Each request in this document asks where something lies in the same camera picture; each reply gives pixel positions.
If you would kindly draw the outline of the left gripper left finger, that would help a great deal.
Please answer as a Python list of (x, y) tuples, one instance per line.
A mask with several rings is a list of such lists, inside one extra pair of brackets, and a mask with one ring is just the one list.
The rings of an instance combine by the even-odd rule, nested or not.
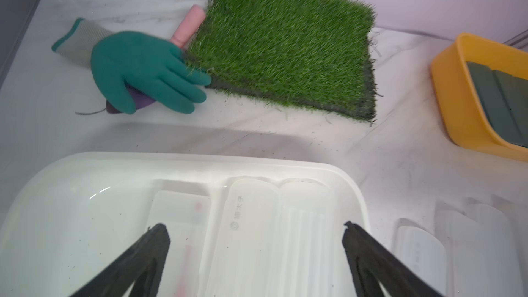
[(170, 247), (164, 224), (149, 228), (74, 296), (156, 296)]

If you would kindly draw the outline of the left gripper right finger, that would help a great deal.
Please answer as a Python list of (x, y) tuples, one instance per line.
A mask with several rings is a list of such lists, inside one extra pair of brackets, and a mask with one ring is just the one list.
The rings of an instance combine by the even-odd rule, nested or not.
[(350, 221), (342, 238), (357, 296), (439, 296), (364, 228)]

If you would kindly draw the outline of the white plastic storage box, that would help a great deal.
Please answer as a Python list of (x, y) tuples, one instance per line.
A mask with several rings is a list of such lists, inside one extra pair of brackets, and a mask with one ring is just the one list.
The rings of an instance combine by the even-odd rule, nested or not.
[(334, 296), (354, 296), (342, 237), (346, 222), (365, 230), (370, 223), (360, 189), (343, 170), (283, 159), (147, 153), (80, 153), (37, 173), (1, 228), (1, 295), (74, 293), (149, 229), (155, 194), (173, 191), (211, 201), (196, 295), (206, 296), (228, 189), (243, 178), (278, 189), (287, 180), (315, 180), (335, 193)]

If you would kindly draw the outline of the yellow plastic storage box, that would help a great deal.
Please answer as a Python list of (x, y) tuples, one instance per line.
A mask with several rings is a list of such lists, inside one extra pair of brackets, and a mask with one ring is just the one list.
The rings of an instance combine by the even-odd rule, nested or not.
[(434, 91), (451, 140), (465, 149), (526, 162), (527, 148), (503, 140), (492, 129), (467, 68), (468, 61), (527, 79), (527, 53), (462, 33), (431, 63)]

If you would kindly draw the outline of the green pencil case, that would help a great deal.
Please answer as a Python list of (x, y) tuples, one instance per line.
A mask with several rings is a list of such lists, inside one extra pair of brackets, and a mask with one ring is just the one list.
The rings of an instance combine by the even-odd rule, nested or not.
[(508, 143), (514, 144), (515, 141), (520, 141), (521, 137), (500, 90), (494, 70), (486, 65), (473, 62), (468, 62), (467, 67), (492, 129)]
[(499, 70), (494, 75), (521, 137), (514, 144), (527, 148), (527, 80)]

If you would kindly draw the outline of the clear pencil case with pink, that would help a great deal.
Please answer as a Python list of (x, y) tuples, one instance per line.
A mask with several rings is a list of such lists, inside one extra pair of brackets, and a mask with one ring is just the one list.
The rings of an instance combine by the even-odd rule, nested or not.
[(447, 293), (447, 254), (429, 231), (409, 219), (399, 219), (392, 252), (408, 269), (442, 296)]

